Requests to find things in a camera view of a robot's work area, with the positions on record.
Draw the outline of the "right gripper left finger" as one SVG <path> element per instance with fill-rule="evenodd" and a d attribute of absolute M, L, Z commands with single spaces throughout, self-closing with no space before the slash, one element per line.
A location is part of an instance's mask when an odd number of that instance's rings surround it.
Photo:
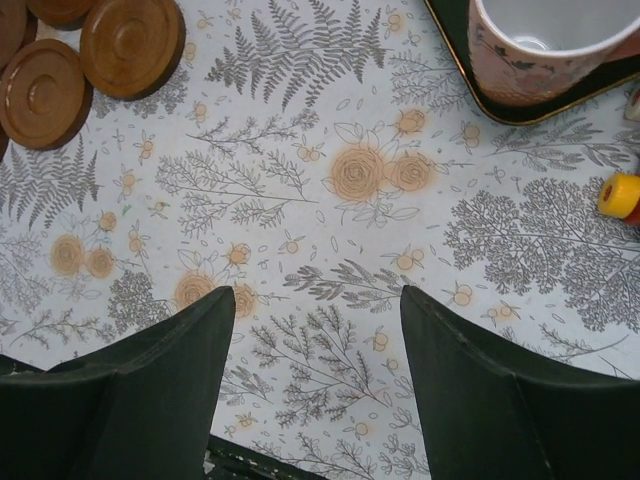
<path fill-rule="evenodd" d="M 49 370 L 3 357 L 2 477 L 202 478 L 234 316 L 220 287 Z"/>

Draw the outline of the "black tray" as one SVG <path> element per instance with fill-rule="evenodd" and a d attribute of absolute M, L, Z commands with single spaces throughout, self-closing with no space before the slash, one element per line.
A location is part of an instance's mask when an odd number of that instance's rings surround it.
<path fill-rule="evenodd" d="M 481 92 L 471 70 L 467 40 L 467 0 L 425 0 L 439 33 L 476 104 L 490 118 L 508 125 L 523 126 L 546 120 L 576 107 L 626 82 L 639 78 L 639 57 L 608 62 L 590 73 L 559 97 L 533 106 L 507 106 Z"/>

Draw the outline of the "floral table mat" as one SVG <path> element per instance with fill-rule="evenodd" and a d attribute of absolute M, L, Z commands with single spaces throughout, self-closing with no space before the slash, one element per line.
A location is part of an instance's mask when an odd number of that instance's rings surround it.
<path fill-rule="evenodd" d="M 532 126 L 475 104 L 420 1 L 184 1 L 168 84 L 1 164 L 1 351 L 47 369 L 237 300 L 214 434 L 329 479 L 430 475 L 399 300 L 639 374 L 626 83 Z"/>

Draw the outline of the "dark wooden coaster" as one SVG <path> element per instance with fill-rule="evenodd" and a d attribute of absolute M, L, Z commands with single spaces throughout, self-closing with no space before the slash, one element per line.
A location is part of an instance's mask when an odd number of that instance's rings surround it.
<path fill-rule="evenodd" d="M 0 131 L 0 160 L 4 158 L 8 148 L 9 138 L 4 131 Z"/>

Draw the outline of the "pink floral mug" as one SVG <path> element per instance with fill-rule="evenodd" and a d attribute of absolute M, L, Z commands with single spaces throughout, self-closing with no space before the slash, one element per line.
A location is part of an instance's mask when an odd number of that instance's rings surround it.
<path fill-rule="evenodd" d="M 476 0 L 468 13 L 474 79 L 504 105 L 549 101 L 639 53 L 638 0 Z"/>

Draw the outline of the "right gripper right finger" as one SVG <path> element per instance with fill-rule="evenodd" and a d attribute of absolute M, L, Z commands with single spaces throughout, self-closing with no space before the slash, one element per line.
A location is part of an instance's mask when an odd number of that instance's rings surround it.
<path fill-rule="evenodd" d="M 417 287 L 400 314 L 432 478 L 638 478 L 638 381 L 534 353 Z"/>

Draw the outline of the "colourful toy pile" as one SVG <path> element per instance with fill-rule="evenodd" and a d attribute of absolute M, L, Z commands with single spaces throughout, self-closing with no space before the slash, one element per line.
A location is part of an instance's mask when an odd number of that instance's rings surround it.
<path fill-rule="evenodd" d="M 615 173 L 603 184 L 597 202 L 600 214 L 639 225 L 639 172 Z"/>

